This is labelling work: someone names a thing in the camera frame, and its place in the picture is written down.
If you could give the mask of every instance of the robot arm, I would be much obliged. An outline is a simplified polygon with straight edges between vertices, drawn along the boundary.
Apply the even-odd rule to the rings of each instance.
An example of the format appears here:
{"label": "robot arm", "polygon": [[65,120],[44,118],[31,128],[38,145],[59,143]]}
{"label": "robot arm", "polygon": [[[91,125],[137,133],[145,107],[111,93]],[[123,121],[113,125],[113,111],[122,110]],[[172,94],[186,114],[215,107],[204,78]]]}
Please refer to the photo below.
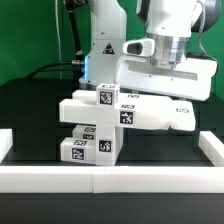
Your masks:
{"label": "robot arm", "polygon": [[126,56],[117,63],[114,82],[128,89],[206,100],[217,61],[205,51],[200,58],[189,57],[187,45],[193,31],[201,34],[214,25],[220,4],[220,0],[139,0],[136,13],[147,27],[146,37],[123,45]]}

